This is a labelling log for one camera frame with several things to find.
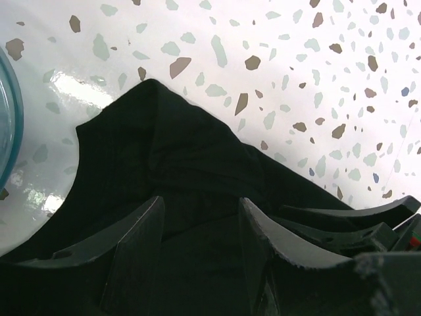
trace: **terrazzo table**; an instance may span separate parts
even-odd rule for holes
[[[62,204],[75,127],[156,78],[354,208],[421,199],[421,2],[2,0],[25,130],[0,254]]]

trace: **transparent bowl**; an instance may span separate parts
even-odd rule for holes
[[[0,48],[0,192],[18,157],[24,131],[24,108],[18,79]]]

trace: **folded black fabric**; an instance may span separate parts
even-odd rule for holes
[[[67,199],[4,259],[48,258],[162,196],[166,218],[152,316],[249,315],[239,198],[266,213],[281,204],[349,208],[156,80],[76,130],[80,164]]]

